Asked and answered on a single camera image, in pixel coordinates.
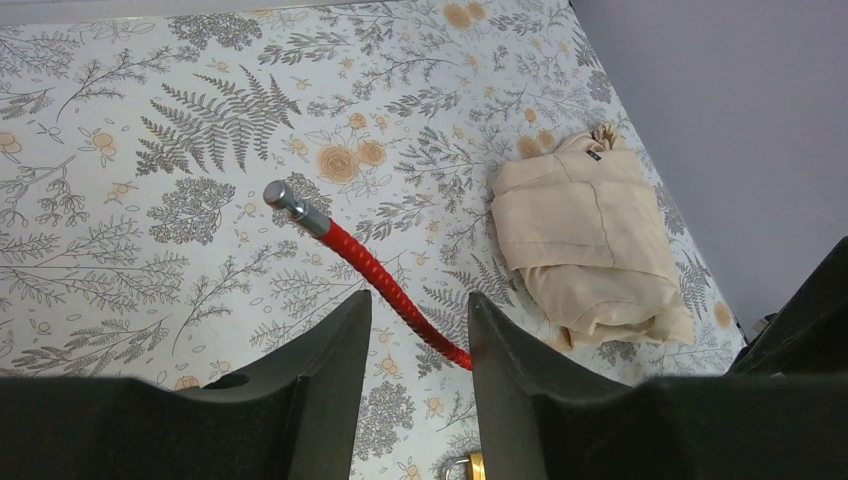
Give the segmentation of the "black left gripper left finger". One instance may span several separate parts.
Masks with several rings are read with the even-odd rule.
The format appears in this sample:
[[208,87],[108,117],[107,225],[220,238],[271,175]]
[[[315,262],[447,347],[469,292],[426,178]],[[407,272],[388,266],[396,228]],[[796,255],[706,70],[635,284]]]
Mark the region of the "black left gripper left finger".
[[135,378],[5,378],[5,479],[346,479],[372,296],[202,388]]

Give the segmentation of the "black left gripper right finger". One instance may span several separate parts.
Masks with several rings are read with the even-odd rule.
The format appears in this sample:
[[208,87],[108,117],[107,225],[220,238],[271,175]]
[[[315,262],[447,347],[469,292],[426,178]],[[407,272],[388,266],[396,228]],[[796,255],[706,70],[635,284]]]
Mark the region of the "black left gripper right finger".
[[843,479],[847,310],[776,317],[719,376],[628,386],[468,299],[482,458],[491,479]]

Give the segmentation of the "short shackle brass padlock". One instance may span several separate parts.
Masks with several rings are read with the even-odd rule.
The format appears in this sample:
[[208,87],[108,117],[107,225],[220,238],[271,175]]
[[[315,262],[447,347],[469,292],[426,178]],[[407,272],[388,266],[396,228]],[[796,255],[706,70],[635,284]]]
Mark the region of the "short shackle brass padlock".
[[474,451],[465,456],[448,460],[442,468],[439,478],[441,480],[485,480],[486,471],[483,453]]

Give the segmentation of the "red cable lock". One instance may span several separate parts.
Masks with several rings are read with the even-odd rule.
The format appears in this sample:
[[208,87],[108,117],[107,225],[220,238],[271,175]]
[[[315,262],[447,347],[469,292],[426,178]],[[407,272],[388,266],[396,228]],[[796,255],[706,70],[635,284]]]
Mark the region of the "red cable lock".
[[425,344],[457,366],[472,369],[471,355],[442,335],[376,257],[345,229],[297,195],[283,180],[268,183],[262,197],[268,206],[285,211],[302,230],[345,260]]

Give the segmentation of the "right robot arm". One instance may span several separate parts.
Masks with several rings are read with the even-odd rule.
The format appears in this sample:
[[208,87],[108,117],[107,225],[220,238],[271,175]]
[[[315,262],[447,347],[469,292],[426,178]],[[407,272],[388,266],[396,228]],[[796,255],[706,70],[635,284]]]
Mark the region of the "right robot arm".
[[847,372],[847,239],[738,355],[730,374]]

